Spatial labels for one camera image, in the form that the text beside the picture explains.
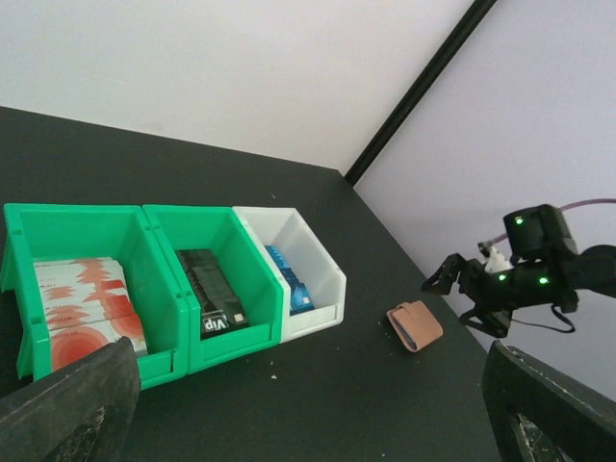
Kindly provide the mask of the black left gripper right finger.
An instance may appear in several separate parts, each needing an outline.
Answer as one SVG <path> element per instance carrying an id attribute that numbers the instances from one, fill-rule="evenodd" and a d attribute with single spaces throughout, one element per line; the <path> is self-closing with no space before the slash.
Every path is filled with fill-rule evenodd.
<path id="1" fill-rule="evenodd" d="M 481 389 L 503 461 L 615 459 L 615 402 L 522 350 L 493 342 Z"/>

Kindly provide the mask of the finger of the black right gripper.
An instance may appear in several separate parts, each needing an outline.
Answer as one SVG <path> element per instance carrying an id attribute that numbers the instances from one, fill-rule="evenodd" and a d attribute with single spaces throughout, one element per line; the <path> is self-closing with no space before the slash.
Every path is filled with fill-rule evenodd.
<path id="1" fill-rule="evenodd" d="M 506 310 L 482 311 L 478 307 L 463 313 L 460 322 L 491 337 L 506 337 L 512 322 L 512 314 Z"/>
<path id="2" fill-rule="evenodd" d="M 440 267 L 425 279 L 421 290 L 426 294 L 449 295 L 451 287 L 457 282 L 466 260 L 460 254 L 451 254 Z"/>

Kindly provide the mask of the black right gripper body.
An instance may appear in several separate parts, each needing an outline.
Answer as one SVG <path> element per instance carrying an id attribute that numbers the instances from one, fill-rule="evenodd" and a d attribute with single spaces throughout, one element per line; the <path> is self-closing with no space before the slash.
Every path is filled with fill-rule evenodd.
<path id="1" fill-rule="evenodd" d="M 543 262 L 488 273 L 477 260 L 469 261 L 459 276 L 459 292 L 475 303 L 481 315 L 545 304 L 558 307 L 563 314 L 578 308 L 578 295 L 562 272 Z"/>

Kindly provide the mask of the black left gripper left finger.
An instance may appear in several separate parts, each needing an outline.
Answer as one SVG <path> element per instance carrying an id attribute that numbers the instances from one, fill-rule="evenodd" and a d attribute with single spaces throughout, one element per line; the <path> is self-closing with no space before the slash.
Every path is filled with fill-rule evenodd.
<path id="1" fill-rule="evenodd" d="M 3 461 L 117 461 L 141 392 L 126 337 L 1 398 Z"/>

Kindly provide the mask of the tan leather card holder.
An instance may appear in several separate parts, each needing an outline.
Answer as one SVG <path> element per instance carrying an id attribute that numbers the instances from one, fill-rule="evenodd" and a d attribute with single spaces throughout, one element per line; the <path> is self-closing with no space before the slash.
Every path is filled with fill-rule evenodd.
<path id="1" fill-rule="evenodd" d="M 422 301 L 404 302 L 386 312 L 404 347 L 417 353 L 444 335 L 442 325 Z"/>

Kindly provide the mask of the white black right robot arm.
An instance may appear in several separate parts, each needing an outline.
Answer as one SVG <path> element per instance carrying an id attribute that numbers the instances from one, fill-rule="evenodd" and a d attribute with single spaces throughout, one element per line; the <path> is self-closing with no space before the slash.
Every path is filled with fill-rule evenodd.
<path id="1" fill-rule="evenodd" d="M 455 253 L 425 279 L 422 291 L 449 295 L 454 285 L 474 303 L 459 316 L 460 322 L 495 339 L 507 337 L 516 310 L 540 305 L 549 305 L 565 324 L 552 331 L 571 334 L 576 328 L 568 315 L 578 308 L 579 290 L 615 296 L 615 247 L 596 245 L 569 260 L 523 261 L 495 272 Z"/>

